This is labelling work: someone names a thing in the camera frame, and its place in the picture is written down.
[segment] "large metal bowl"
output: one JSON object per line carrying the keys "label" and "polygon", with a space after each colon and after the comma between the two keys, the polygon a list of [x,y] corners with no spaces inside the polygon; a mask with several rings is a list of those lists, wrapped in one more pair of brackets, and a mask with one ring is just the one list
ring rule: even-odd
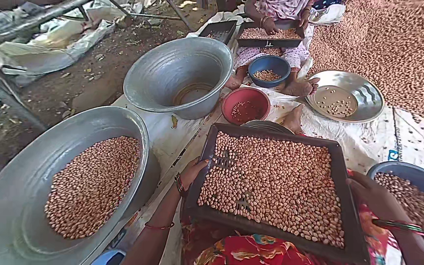
{"label": "large metal bowl", "polygon": [[[339,122],[367,123],[380,116],[384,108],[384,98],[379,89],[366,78],[345,71],[327,70],[310,77],[320,78],[318,90],[306,97],[307,102],[321,115]],[[329,95],[344,95],[351,100],[351,110],[348,115],[332,115],[327,108],[321,108],[324,97]]]}
{"label": "large metal bowl", "polygon": [[[101,229],[83,239],[65,239],[44,214],[52,176],[95,142],[130,136],[140,140],[140,164],[121,204]],[[149,150],[140,116],[122,107],[103,106],[55,125],[22,150],[0,172],[0,264],[81,264],[153,194],[160,166]]]}
{"label": "large metal bowl", "polygon": [[140,57],[127,73],[123,90],[142,110],[198,119],[212,112],[232,67],[230,49],[218,40],[173,40]]}

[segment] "sorting tray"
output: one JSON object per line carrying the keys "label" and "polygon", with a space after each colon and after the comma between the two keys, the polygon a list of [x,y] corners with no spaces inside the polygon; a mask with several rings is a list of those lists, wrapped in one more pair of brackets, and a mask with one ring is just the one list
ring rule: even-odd
{"label": "sorting tray", "polygon": [[[325,245],[321,242],[313,242],[303,237],[296,236],[290,232],[284,232],[282,229],[275,226],[257,223],[254,220],[248,220],[240,215],[226,214],[212,209],[207,205],[198,206],[197,199],[199,198],[201,187],[205,180],[205,175],[209,169],[213,166],[229,168],[228,166],[230,165],[230,159],[226,157],[216,157],[219,163],[224,162],[223,164],[225,166],[217,165],[212,160],[214,156],[215,139],[219,131],[227,133],[233,137],[253,136],[257,138],[301,142],[312,146],[327,147],[332,159],[330,162],[331,177],[335,184],[336,194],[340,198],[341,203],[341,220],[343,222],[342,226],[344,230],[345,249]],[[185,202],[185,210],[187,214],[190,214],[195,218],[209,219],[211,221],[250,233],[264,234],[284,239],[292,242],[300,249],[307,250],[319,256],[331,258],[332,260],[355,264],[369,264],[369,253],[363,237],[361,224],[359,222],[359,215],[356,210],[350,188],[345,183],[347,178],[345,158],[343,156],[343,150],[338,142],[313,137],[297,136],[293,134],[257,130],[243,126],[235,126],[232,124],[214,123],[209,130],[200,159],[210,159],[211,161],[199,172],[197,178],[189,188],[189,194]]]}
{"label": "sorting tray", "polygon": [[[280,29],[295,28],[295,23],[287,23],[286,25],[276,26]],[[241,47],[277,47],[277,48],[295,48],[297,47],[304,39],[303,30],[298,28],[296,33],[301,37],[301,39],[240,39],[241,34],[246,28],[259,28],[260,25],[257,22],[243,22],[238,30],[237,41],[238,45]]]}
{"label": "sorting tray", "polygon": [[207,37],[209,34],[212,34],[214,36],[214,39],[228,44],[236,28],[236,20],[210,23],[199,34],[199,37]]}

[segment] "dirt ground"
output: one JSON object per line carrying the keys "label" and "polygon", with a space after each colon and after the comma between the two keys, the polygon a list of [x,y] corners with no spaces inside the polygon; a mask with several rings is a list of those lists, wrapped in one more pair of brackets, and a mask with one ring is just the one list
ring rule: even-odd
{"label": "dirt ground", "polygon": [[[177,16],[165,1],[158,2],[144,13]],[[194,11],[194,7],[197,4],[186,5],[183,10],[195,31],[217,8],[215,3],[209,9]],[[50,127],[72,113],[110,105],[122,95],[123,78],[140,56],[187,33],[187,27],[180,20],[163,20],[159,26],[152,27],[145,18],[126,19],[75,64],[22,88],[22,99]],[[8,159],[40,134],[41,131],[21,121],[10,110],[0,108],[0,153]]]}

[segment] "pink patterned dress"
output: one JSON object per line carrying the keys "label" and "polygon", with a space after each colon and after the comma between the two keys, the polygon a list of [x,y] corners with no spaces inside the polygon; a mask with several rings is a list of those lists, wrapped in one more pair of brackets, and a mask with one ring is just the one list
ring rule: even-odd
{"label": "pink patterned dress", "polygon": [[[263,15],[270,16],[274,21],[279,19],[299,20],[299,12],[314,0],[258,0],[257,10]],[[309,51],[302,43],[296,48],[273,48],[280,49],[281,56],[291,65],[291,68],[300,69],[308,59]],[[266,49],[256,47],[240,47],[237,51],[238,58],[234,62],[234,68],[248,65],[258,57],[269,55]]]}

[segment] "red plastic bowl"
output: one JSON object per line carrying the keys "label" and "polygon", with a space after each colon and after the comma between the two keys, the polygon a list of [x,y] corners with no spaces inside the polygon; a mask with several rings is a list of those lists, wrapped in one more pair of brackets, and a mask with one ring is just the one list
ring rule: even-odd
{"label": "red plastic bowl", "polygon": [[[233,107],[238,106],[240,115],[232,116]],[[229,123],[242,125],[251,120],[264,120],[271,109],[268,96],[255,88],[238,88],[230,92],[222,101],[222,114]]]}

